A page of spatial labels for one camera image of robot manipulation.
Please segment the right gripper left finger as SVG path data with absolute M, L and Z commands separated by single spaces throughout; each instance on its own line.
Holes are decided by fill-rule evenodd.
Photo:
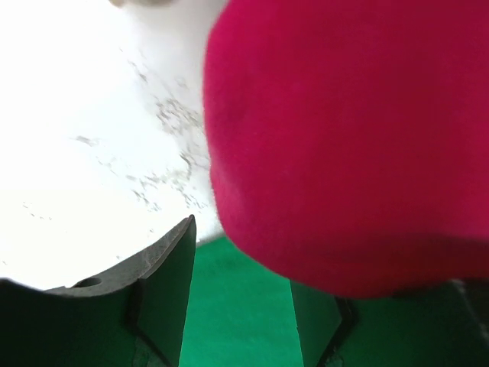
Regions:
M 72 287 L 46 293 L 63 312 L 69 366 L 177 366 L 196 253 L 189 216 L 154 244 Z

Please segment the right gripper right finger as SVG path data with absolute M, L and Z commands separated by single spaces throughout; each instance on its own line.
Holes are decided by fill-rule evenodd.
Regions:
M 351 302 L 295 281 L 290 289 L 303 364 L 343 366 L 340 349 L 358 322 Z

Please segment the green polo shirt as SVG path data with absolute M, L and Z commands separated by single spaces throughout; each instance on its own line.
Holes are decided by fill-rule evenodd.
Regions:
M 402 297 L 349 300 L 358 322 L 343 366 L 486 366 L 488 289 L 452 281 Z M 217 239 L 196 251 L 183 366 L 305 366 L 290 282 Z

